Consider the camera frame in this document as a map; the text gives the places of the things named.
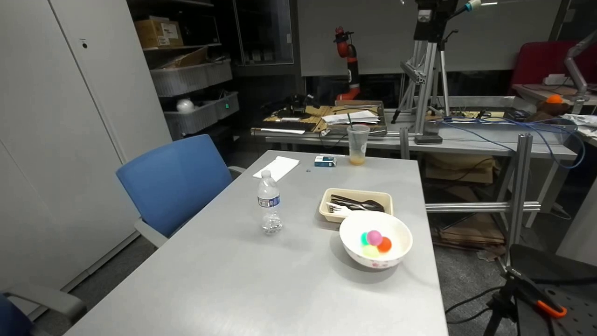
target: bottle label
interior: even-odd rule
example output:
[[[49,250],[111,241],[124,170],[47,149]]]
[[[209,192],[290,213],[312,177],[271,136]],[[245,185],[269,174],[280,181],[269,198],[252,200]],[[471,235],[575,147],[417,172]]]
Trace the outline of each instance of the bottle label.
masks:
[[[278,207],[280,205],[280,196],[269,198],[269,200],[258,198],[258,203],[260,203],[260,207]]]

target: cardboard box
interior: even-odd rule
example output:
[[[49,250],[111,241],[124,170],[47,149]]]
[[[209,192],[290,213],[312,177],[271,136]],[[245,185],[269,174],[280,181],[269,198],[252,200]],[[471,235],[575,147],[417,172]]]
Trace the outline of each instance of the cardboard box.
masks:
[[[183,45],[181,28],[167,17],[150,17],[135,22],[144,49],[172,49]]]
[[[428,179],[491,185],[499,174],[499,162],[493,157],[433,153],[426,155],[424,162]]]

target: shelving unit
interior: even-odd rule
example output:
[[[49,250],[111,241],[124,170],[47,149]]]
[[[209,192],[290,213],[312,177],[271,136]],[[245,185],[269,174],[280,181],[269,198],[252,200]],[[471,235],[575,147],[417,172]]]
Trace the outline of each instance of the shelving unit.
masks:
[[[178,21],[183,41],[181,47],[144,49],[152,69],[155,91],[161,97],[168,129],[174,140],[208,131],[232,114],[239,112],[237,91],[230,88],[234,80],[228,58],[215,58],[206,63],[185,67],[165,67],[172,58],[208,49],[209,56],[223,56],[223,43],[215,24],[215,4],[208,0],[129,0],[139,11],[137,19],[150,15]],[[178,110],[180,99],[191,99],[193,110]]]

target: tray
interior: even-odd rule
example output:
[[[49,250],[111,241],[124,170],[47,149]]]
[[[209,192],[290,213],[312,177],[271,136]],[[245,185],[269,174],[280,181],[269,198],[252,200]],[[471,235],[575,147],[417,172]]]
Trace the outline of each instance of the tray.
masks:
[[[329,220],[340,224],[346,217],[338,213],[331,213],[331,198],[333,194],[351,198],[357,202],[375,200],[385,207],[385,213],[394,217],[394,200],[389,192],[377,192],[377,190],[357,190],[357,189],[327,189],[323,192],[321,203],[320,203],[320,215]]]

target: door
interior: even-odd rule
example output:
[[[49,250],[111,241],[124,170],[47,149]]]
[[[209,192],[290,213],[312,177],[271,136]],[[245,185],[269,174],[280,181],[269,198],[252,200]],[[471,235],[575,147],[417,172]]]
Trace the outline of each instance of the door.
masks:
[[[49,2],[0,2],[0,43],[0,287],[62,287],[135,231],[137,211]]]
[[[122,159],[170,142],[127,2],[51,0],[51,6]]]

